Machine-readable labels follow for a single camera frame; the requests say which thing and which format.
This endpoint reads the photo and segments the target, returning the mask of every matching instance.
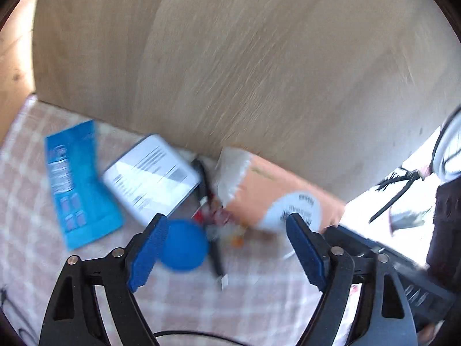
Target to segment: pink plaid fabric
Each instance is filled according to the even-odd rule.
[[[87,118],[33,99],[27,101],[0,150],[0,285],[23,310],[37,333],[66,258],[106,255],[125,246],[142,227],[126,215],[118,231],[76,251],[67,251],[56,220],[44,160],[43,138]],[[141,137],[98,123],[99,169],[103,170]],[[186,199],[176,215],[191,216]],[[296,257],[283,259],[286,241],[250,232],[242,248],[223,246],[229,286],[221,292],[208,261],[187,274],[157,264],[135,297],[153,332],[202,330],[258,346],[294,345],[320,299]],[[119,345],[104,290],[97,288],[112,344]],[[336,345],[343,345],[356,303],[349,301]],[[160,338],[162,345],[223,345],[188,336]]]

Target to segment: wooden board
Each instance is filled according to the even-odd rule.
[[[39,99],[218,157],[240,146],[345,201],[460,101],[433,0],[38,0]]]
[[[0,31],[0,145],[34,91],[32,23],[37,0],[21,0]]]

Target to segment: printed label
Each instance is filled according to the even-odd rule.
[[[159,136],[135,145],[103,175],[104,183],[143,225],[168,216],[198,183],[197,173]]]
[[[74,188],[72,183],[71,168],[66,157],[67,151],[64,146],[57,146],[50,152],[54,160],[48,164],[50,169],[51,187],[55,194],[63,194]]]
[[[272,203],[258,228],[281,232],[285,230],[286,218],[299,213],[313,232],[318,232],[322,221],[320,202],[308,192],[292,192]]]

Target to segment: white circular label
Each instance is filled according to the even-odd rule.
[[[298,213],[313,232],[318,232],[322,220],[320,202],[308,192],[291,192],[278,198],[267,210],[257,228],[272,232],[285,230],[286,218]]]

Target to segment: blue pamphlet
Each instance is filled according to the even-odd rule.
[[[76,249],[121,227],[120,210],[96,170],[93,121],[47,136],[45,147],[52,196],[67,247]]]

